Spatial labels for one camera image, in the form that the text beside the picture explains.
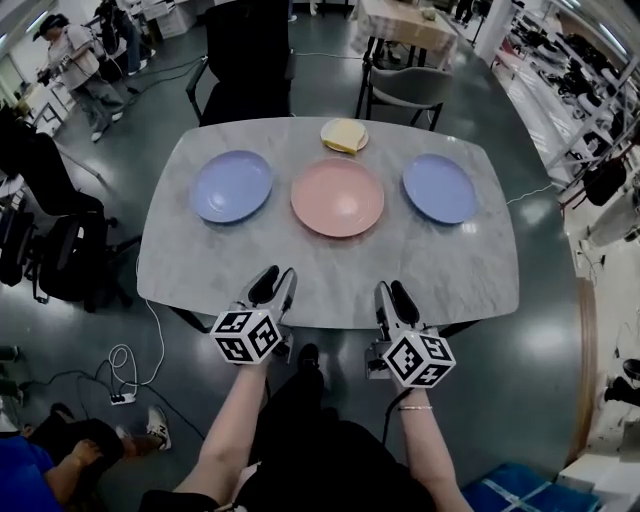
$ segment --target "ceiling light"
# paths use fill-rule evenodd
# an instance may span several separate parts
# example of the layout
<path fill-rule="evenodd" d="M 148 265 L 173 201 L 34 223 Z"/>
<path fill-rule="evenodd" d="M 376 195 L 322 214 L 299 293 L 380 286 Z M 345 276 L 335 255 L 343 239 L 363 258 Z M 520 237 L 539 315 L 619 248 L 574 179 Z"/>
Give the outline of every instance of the ceiling light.
<path fill-rule="evenodd" d="M 44 11 L 40 16 L 38 16 L 36 20 L 31 25 L 29 25 L 25 33 L 28 34 L 29 32 L 31 32 L 31 29 L 35 27 L 38 23 L 40 23 L 40 21 L 42 21 L 42 18 L 44 18 L 47 14 L 49 14 L 49 11 Z"/>
<path fill-rule="evenodd" d="M 600 28 L 602 29 L 602 31 L 605 33 L 605 35 L 607 36 L 607 38 L 609 39 L 609 41 L 611 41 L 613 43 L 613 45 L 620 50 L 623 54 L 627 54 L 627 50 L 624 49 L 624 46 L 622 46 L 620 44 L 620 41 L 618 41 L 615 36 L 611 33 L 611 31 L 605 27 L 602 23 L 600 23 Z"/>

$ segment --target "hand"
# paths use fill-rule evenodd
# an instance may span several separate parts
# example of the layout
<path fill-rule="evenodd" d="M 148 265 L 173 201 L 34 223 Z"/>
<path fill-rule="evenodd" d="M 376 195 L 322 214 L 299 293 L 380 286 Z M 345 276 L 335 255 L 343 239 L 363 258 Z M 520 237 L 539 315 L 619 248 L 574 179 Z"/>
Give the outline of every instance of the hand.
<path fill-rule="evenodd" d="M 84 439 L 76 444 L 69 457 L 80 467 L 85 468 L 102 457 L 102 452 L 96 443 Z"/>

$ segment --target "desk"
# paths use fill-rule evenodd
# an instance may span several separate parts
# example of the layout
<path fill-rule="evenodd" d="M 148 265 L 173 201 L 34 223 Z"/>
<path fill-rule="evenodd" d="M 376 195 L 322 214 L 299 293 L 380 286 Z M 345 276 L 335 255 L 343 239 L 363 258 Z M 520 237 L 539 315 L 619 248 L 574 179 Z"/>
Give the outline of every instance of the desk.
<path fill-rule="evenodd" d="M 406 126 L 365 121 L 370 140 L 356 160 L 381 180 L 385 209 L 361 236 L 332 240 L 298 222 L 291 183 L 304 168 L 337 153 L 320 141 L 326 118 L 241 121 L 186 132 L 173 150 L 147 216 L 138 292 L 151 301 L 216 315 L 258 272 L 294 267 L 298 288 L 285 323 L 375 328 L 373 291 L 400 279 L 431 325 L 469 322 L 518 307 L 518 262 L 511 219 L 491 162 L 479 146 Z M 237 225 L 206 224 L 189 190 L 211 158 L 232 149 L 262 155 L 274 185 L 264 206 Z M 439 226 L 404 197 L 401 174 L 421 153 L 446 156 L 469 174 L 478 211 L 467 223 Z"/>
<path fill-rule="evenodd" d="M 458 34 L 440 13 L 434 21 L 427 21 L 412 5 L 395 0 L 360 0 L 357 19 L 358 31 L 351 42 L 355 51 L 364 52 L 373 37 L 427 50 L 434 55 L 430 60 L 436 67 L 453 67 Z"/>

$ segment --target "table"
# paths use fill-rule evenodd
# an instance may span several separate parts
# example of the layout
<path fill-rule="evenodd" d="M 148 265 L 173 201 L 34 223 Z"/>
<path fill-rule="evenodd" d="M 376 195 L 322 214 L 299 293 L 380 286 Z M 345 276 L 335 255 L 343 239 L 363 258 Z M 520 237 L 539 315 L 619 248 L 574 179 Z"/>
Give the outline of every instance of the table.
<path fill-rule="evenodd" d="M 306 229 L 290 205 L 291 183 L 306 165 L 338 154 L 320 141 L 327 118 L 227 123 L 186 132 L 162 173 L 147 216 L 138 292 L 151 301 L 216 315 L 258 272 L 276 264 L 298 273 L 285 323 L 323 328 L 375 328 L 373 291 L 403 282 L 421 321 L 445 325 L 513 312 L 518 262 L 511 220 L 491 162 L 480 147 L 454 137 L 365 121 L 370 141 L 356 160 L 382 182 L 385 210 L 368 232 L 332 240 Z M 189 189 L 211 158 L 232 149 L 262 155 L 274 169 L 265 205 L 236 225 L 202 221 Z M 403 196 L 403 167 L 420 153 L 451 158 L 467 170 L 478 212 L 454 227 L 422 218 Z"/>
<path fill-rule="evenodd" d="M 453 67 L 458 34 L 440 13 L 434 21 L 427 21 L 417 7 L 395 0 L 360 0 L 357 9 L 358 30 L 351 42 L 355 51 L 366 51 L 373 37 L 428 50 L 434 55 L 432 63 L 436 67 Z M 420 57 L 421 65 L 425 53 Z"/>

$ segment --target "slice of bread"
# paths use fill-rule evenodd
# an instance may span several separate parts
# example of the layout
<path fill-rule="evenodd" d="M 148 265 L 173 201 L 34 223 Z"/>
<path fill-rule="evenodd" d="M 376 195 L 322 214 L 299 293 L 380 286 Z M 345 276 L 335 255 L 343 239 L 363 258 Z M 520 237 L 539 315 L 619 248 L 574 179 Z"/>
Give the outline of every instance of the slice of bread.
<path fill-rule="evenodd" d="M 366 133 L 362 123 L 353 119 L 339 119 L 333 124 L 326 139 L 322 139 L 327 146 L 341 149 L 351 155 L 358 152 L 358 146 Z"/>

